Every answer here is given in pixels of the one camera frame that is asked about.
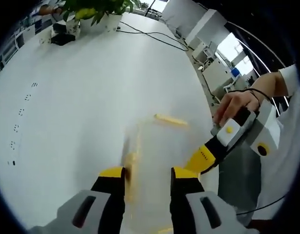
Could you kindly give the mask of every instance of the white table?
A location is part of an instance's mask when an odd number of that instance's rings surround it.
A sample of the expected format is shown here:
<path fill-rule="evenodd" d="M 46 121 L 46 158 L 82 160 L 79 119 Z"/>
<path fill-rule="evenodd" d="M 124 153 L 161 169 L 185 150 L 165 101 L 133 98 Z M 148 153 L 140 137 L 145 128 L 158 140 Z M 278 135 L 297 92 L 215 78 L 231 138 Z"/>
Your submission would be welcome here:
<path fill-rule="evenodd" d="M 173 37 L 143 16 L 125 13 L 122 21 Z M 185 52 L 120 32 L 61 47 L 38 40 L 29 40 L 0 73 L 0 188 L 26 228 L 51 221 L 101 170 L 120 165 L 127 131 L 144 118 L 170 115 L 196 126 L 198 144 L 211 138 L 210 110 Z M 218 168 L 202 184 L 217 192 Z"/>

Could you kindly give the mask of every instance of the finger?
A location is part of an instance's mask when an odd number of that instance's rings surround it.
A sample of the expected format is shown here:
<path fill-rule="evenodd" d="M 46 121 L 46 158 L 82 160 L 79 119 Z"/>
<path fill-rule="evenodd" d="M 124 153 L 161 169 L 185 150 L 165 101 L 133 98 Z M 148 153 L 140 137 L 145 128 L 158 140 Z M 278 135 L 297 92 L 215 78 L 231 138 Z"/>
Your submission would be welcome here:
<path fill-rule="evenodd" d="M 239 95 L 234 95 L 229 106 L 226 108 L 219 125 L 222 127 L 229 118 L 233 118 L 240 108 L 244 106 L 242 99 Z"/>
<path fill-rule="evenodd" d="M 251 100 L 247 105 L 247 109 L 249 111 L 256 111 L 258 109 L 258 101 L 257 100 Z"/>
<path fill-rule="evenodd" d="M 232 100 L 232 94 L 226 94 L 220 102 L 220 105 L 214 114 L 213 121 L 214 123 L 219 123 L 225 113 L 225 110 L 229 106 L 230 101 Z"/>

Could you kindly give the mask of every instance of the person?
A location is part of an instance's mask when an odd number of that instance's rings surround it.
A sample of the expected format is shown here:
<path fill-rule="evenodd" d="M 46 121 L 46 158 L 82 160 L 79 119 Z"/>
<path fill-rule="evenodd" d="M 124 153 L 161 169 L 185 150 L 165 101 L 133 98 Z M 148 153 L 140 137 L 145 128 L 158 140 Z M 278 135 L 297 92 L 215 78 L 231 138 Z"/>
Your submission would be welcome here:
<path fill-rule="evenodd" d="M 288 109 L 277 118 L 281 129 L 278 150 L 266 157 L 261 157 L 261 192 L 257 201 L 257 208 L 260 208 L 288 193 L 299 167 L 300 85 L 296 66 L 293 64 L 277 72 L 262 75 L 251 88 L 262 91 L 270 98 L 292 96 Z M 242 106 L 256 111 L 264 99 L 264 95 L 256 91 L 227 93 L 214 114 L 213 121 L 223 126 L 229 118 L 236 115 Z M 251 223 L 271 220 L 284 199 L 255 211 Z"/>

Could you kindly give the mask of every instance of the window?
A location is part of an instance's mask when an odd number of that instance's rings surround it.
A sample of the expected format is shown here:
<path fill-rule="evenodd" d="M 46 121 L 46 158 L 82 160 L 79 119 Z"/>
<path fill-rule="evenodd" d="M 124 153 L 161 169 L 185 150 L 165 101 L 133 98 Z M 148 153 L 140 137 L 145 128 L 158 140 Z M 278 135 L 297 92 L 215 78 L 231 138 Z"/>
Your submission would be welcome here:
<path fill-rule="evenodd" d="M 245 56 L 245 58 L 236 65 L 236 68 L 240 71 L 241 75 L 244 76 L 253 70 L 253 65 L 249 57 Z"/>
<path fill-rule="evenodd" d="M 243 48 L 233 33 L 230 33 L 217 48 L 230 62 L 233 61 Z"/>

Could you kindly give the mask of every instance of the white flower pot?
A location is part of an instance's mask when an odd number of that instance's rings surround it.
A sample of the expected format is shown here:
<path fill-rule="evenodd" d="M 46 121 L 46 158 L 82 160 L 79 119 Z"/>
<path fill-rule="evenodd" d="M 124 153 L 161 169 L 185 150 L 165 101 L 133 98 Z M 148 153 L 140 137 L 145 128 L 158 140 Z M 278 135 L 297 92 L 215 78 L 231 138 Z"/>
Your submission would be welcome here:
<path fill-rule="evenodd" d="M 107 32 L 115 32 L 123 15 L 109 15 L 107 20 Z"/>
<path fill-rule="evenodd" d="M 123 15 L 107 15 L 105 14 L 98 24 L 91 26 L 93 18 L 81 19 L 81 33 L 85 34 L 101 34 L 103 32 L 116 31 Z"/>

